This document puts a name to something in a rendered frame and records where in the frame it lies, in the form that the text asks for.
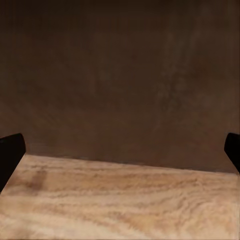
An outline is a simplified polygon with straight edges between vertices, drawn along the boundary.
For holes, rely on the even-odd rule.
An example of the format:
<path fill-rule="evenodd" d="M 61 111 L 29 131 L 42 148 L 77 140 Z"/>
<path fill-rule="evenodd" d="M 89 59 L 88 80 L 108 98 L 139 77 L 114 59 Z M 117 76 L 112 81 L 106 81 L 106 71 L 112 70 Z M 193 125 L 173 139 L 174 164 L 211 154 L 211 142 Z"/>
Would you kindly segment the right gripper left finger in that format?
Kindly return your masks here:
<path fill-rule="evenodd" d="M 0 193 L 26 153 L 22 133 L 0 138 Z"/>

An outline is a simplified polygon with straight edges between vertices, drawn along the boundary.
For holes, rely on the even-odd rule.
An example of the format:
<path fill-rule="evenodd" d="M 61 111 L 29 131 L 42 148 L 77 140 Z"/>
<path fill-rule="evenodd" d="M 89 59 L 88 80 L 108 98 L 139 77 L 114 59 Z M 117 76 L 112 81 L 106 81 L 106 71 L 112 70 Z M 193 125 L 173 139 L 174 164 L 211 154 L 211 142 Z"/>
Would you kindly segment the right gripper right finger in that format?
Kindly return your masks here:
<path fill-rule="evenodd" d="M 240 173 L 240 134 L 229 133 L 227 135 L 224 151 Z"/>

